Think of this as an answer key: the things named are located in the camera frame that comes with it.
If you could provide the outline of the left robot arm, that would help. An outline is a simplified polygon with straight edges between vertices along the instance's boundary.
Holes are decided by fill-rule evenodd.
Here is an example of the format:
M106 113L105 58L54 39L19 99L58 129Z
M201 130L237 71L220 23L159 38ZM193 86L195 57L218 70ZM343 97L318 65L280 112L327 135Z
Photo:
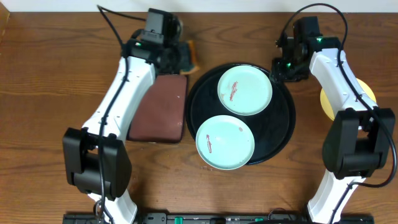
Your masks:
M99 107L80 129L68 128L62 139L67 182L95 201L94 223L133 223L137 205L128 185L132 165L125 148L131 121L148 89L160 74L191 70L192 49L182 42L181 20L171 12L150 8L123 42L116 76Z

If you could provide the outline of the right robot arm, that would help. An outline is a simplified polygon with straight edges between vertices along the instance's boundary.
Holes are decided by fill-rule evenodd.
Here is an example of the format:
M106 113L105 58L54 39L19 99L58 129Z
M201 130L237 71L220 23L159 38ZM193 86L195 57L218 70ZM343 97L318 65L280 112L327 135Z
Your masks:
M271 77L298 82L313 75L329 101L334 118L322 147L326 171L307 215L312 223L337 223L357 187L380 188L394 178L395 115L363 90L346 60L345 42L323 36L317 17L298 19L293 30L276 42L282 56L272 61Z

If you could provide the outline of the orange green sponge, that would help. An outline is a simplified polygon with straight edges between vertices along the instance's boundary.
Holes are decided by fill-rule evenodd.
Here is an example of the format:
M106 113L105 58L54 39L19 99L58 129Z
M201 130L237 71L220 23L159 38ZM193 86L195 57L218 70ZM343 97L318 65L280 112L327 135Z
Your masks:
M194 41L188 40L183 42L180 46L181 60L180 60L180 74L189 75L197 72L200 67L197 60L197 53Z

